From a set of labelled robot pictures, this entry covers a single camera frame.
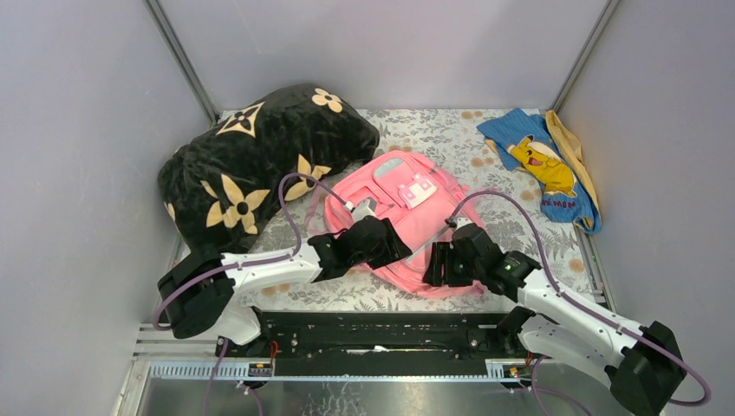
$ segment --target yellow cartoon character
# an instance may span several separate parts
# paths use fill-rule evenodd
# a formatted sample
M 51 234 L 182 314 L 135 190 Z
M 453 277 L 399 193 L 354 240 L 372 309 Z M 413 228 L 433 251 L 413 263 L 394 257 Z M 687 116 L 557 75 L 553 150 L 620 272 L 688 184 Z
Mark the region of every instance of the yellow cartoon character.
M 576 197 L 574 192 L 576 177 L 551 147 L 533 141 L 533 136 L 526 136 L 518 146 L 508 146 L 508 153 L 546 185 L 543 193 L 549 195 L 563 193 L 568 197 Z

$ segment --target pink backpack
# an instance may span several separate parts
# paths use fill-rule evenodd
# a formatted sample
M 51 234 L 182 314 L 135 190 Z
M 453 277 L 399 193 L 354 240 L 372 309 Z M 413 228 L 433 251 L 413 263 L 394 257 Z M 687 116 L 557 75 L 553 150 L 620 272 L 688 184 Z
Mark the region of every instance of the pink backpack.
M 485 292 L 478 282 L 472 286 L 434 288 L 422 282 L 432 254 L 433 242 L 451 241 L 448 218 L 465 193 L 457 180 L 420 153 L 394 151 L 383 154 L 341 180 L 334 191 L 353 205 L 365 198 L 377 202 L 378 218 L 390 218 L 396 232 L 413 251 L 400 262 L 374 270 L 375 275 L 418 296 L 440 298 Z M 462 214 L 484 227 L 475 209 L 466 204 Z M 348 228 L 352 217 L 329 195 L 324 218 L 331 232 Z

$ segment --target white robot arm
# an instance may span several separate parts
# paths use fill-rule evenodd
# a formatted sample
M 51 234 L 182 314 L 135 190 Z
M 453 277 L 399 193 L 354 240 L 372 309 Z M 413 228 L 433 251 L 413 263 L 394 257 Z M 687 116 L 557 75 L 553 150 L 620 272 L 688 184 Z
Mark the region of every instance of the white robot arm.
M 356 264 L 377 269 L 411 254 L 387 219 L 367 210 L 354 210 L 349 230 L 309 239 L 293 249 L 261 254 L 223 254 L 198 250 L 159 281 L 167 298 L 176 288 L 202 271 L 220 264 L 254 264 L 218 273 L 191 287 L 184 299 L 166 307 L 174 336 L 188 338 L 204 331 L 229 338 L 238 345 L 261 334 L 253 308 L 238 304 L 239 294 L 283 283 L 315 283 L 343 276 Z M 432 255 L 424 282 L 434 286 L 462 286 L 479 280 L 491 292 L 509 297 L 518 306 L 498 325 L 516 336 L 534 354 L 543 354 L 582 371 L 610 388 L 613 395 L 635 414 L 657 414 L 686 376 L 674 362 L 641 344 L 624 330 L 655 342 L 681 357 L 673 333 L 658 322 L 649 328 L 591 302 L 558 281 L 550 284 L 539 264 L 512 251 L 502 252 L 485 230 L 459 218 L 448 221 L 455 228 L 451 243 L 443 244 L 444 262 Z M 560 294 L 565 293 L 587 309 L 617 324 L 602 325 Z

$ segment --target pillow with flower pattern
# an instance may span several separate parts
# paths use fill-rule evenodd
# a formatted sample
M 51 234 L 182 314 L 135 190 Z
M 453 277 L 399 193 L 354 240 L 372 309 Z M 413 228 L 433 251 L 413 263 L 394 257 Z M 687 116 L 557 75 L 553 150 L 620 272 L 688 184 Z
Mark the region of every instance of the pillow with flower pattern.
M 160 195 L 189 247 L 245 253 L 280 210 L 277 187 L 284 175 L 319 179 L 355 161 L 367 163 L 379 139 L 337 95 L 314 84 L 282 88 L 177 150 L 159 172 Z M 293 178 L 285 199 L 312 187 Z

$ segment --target floral tablecloth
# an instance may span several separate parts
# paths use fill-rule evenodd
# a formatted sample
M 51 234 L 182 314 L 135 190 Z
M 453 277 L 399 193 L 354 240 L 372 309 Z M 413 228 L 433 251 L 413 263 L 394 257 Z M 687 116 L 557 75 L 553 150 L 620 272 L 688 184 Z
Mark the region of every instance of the floral tablecloth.
M 361 110 L 360 114 L 381 132 L 378 154 L 401 149 L 424 153 L 471 189 L 494 186 L 519 201 L 541 232 L 544 249 L 556 278 L 587 295 L 591 288 L 579 242 L 572 224 L 552 223 L 539 209 L 541 191 L 527 172 L 509 172 L 484 143 L 476 126 L 505 114 L 507 110 Z M 358 166 L 326 179 L 337 183 Z M 289 212 L 306 238 L 304 219 L 311 196 L 289 202 Z M 480 198 L 476 209 L 488 232 L 503 250 L 520 250 L 538 259 L 530 228 L 510 203 L 497 197 Z M 326 230 L 323 205 L 319 205 L 311 227 Z M 268 223 L 252 252 L 276 250 L 294 244 L 293 231 L 282 212 Z M 505 312 L 514 303 L 490 292 L 482 296 L 424 299 L 395 288 L 366 271 L 350 270 L 342 278 L 321 283 L 283 284 L 245 294 L 243 306 L 289 311 L 416 311 L 416 312 Z

